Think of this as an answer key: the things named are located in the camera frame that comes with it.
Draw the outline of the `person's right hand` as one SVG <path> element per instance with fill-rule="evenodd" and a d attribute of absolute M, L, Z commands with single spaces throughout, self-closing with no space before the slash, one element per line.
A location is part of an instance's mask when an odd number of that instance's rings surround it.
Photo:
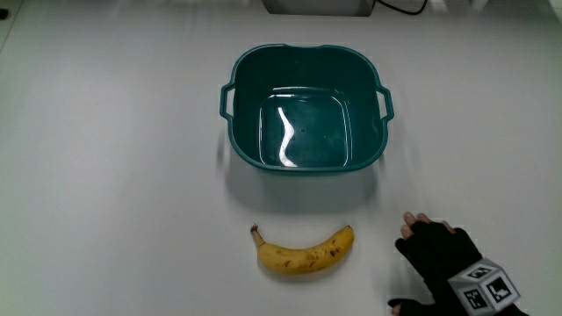
<path fill-rule="evenodd" d="M 435 302 L 406 298 L 388 301 L 394 316 L 528 316 L 505 270 L 486 259 L 467 232 L 425 214 L 404 214 L 402 237 L 395 247 L 423 278 Z"/>

